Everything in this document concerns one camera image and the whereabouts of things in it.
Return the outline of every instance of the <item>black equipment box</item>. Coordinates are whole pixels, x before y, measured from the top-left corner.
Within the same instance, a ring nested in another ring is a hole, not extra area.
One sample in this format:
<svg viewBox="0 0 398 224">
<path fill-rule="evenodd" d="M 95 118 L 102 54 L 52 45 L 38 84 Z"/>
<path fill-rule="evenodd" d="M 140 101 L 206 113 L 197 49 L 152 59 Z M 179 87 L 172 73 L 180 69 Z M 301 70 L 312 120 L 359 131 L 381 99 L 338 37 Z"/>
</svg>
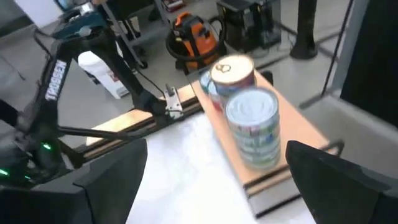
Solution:
<svg viewBox="0 0 398 224">
<path fill-rule="evenodd" d="M 245 0 L 217 2 L 218 14 L 226 23 L 226 43 L 236 50 L 248 52 L 260 44 L 260 30 L 254 24 L 256 5 Z"/>
<path fill-rule="evenodd" d="M 218 14 L 226 23 L 226 43 L 248 52 L 266 49 L 280 42 L 280 31 L 274 26 L 272 4 L 266 0 L 220 0 Z"/>
</svg>

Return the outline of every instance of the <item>tin can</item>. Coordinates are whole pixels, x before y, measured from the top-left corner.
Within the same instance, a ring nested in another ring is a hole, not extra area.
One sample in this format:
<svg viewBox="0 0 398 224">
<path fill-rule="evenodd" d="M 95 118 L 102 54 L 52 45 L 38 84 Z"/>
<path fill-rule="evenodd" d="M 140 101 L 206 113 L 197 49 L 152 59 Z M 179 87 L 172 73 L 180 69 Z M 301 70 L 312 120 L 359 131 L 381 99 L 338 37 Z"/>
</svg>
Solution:
<svg viewBox="0 0 398 224">
<path fill-rule="evenodd" d="M 208 87 L 209 87 L 210 81 L 211 81 L 210 71 L 207 70 L 207 71 L 205 71 L 205 72 L 203 72 L 203 73 L 201 74 L 200 79 L 199 79 L 201 89 L 202 89 L 206 94 L 209 94 Z"/>
<path fill-rule="evenodd" d="M 280 159 L 280 146 L 275 147 L 270 153 L 259 156 L 257 154 L 248 154 L 240 151 L 243 162 L 252 169 L 266 170 L 275 167 Z"/>
<path fill-rule="evenodd" d="M 231 96 L 239 90 L 254 86 L 254 62 L 247 55 L 229 55 L 218 60 L 211 68 L 211 79 L 218 94 Z"/>
<path fill-rule="evenodd" d="M 216 90 L 216 87 L 215 87 L 213 81 L 211 81 L 208 85 L 208 92 L 209 92 L 209 97 L 211 99 L 211 102 L 213 103 L 216 110 L 223 111 L 224 105 L 226 102 L 226 98 L 217 93 L 217 90 Z"/>
<path fill-rule="evenodd" d="M 234 94 L 225 106 L 228 126 L 248 162 L 273 164 L 280 151 L 279 105 L 276 95 L 265 88 L 251 87 Z"/>
</svg>

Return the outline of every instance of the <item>metal bracket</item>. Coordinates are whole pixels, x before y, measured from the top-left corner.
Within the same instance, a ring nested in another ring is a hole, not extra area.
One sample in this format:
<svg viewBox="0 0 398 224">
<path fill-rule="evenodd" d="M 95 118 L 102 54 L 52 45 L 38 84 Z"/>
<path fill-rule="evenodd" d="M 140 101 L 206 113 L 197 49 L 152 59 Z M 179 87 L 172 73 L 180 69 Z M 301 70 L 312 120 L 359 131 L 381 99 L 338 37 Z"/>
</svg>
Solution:
<svg viewBox="0 0 398 224">
<path fill-rule="evenodd" d="M 166 85 L 164 93 L 167 102 L 166 112 L 172 119 L 181 118 L 183 116 L 182 106 L 175 87 L 169 87 Z"/>
</svg>

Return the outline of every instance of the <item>can lid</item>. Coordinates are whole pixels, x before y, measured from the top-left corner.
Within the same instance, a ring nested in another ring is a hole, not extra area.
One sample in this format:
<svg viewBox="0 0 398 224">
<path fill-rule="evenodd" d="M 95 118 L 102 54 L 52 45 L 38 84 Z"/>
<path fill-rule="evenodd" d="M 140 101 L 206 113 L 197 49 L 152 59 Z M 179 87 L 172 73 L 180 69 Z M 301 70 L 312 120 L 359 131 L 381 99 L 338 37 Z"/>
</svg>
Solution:
<svg viewBox="0 0 398 224">
<path fill-rule="evenodd" d="M 233 84 L 245 79 L 254 69 L 247 55 L 229 55 L 221 58 L 211 68 L 211 79 L 220 84 Z"/>
<path fill-rule="evenodd" d="M 269 121 L 278 112 L 278 99 L 265 88 L 247 88 L 227 102 L 225 115 L 237 126 L 253 127 Z"/>
</svg>

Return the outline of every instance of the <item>black stand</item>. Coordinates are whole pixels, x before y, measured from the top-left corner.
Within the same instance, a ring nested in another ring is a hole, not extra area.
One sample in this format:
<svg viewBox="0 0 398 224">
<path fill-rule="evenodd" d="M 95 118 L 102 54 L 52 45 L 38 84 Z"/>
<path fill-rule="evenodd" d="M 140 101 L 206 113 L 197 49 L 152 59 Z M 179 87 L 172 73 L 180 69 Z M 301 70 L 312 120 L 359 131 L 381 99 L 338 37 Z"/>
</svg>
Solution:
<svg viewBox="0 0 398 224">
<path fill-rule="evenodd" d="M 294 59 L 308 60 L 318 54 L 317 46 L 313 39 L 316 10 L 317 0 L 299 0 L 297 40 L 290 51 L 290 56 Z"/>
<path fill-rule="evenodd" d="M 346 25 L 347 25 L 347 22 L 348 22 L 349 14 L 351 12 L 351 8 L 353 6 L 353 3 L 354 3 L 354 0 L 350 0 L 349 3 L 348 3 L 348 8 L 347 8 L 346 14 L 344 16 L 343 25 L 341 25 L 340 33 L 338 35 L 338 40 L 337 40 L 337 44 L 336 44 L 336 47 L 335 47 L 335 52 L 333 53 L 333 56 L 331 58 L 329 71 L 328 71 L 328 74 L 326 75 L 326 80 L 325 80 L 325 84 L 323 85 L 322 92 L 320 94 L 315 95 L 315 96 L 311 97 L 310 99 L 302 102 L 298 106 L 301 110 L 309 108 L 314 103 L 322 100 L 325 96 L 328 96 L 328 95 L 332 94 L 336 90 L 333 87 L 328 89 L 328 84 L 329 84 L 331 71 L 333 70 L 333 66 L 335 65 L 335 60 L 337 58 L 338 50 L 340 48 L 341 40 L 343 39 L 343 34 L 344 34 L 344 31 L 345 31 L 345 28 L 346 28 Z"/>
</svg>

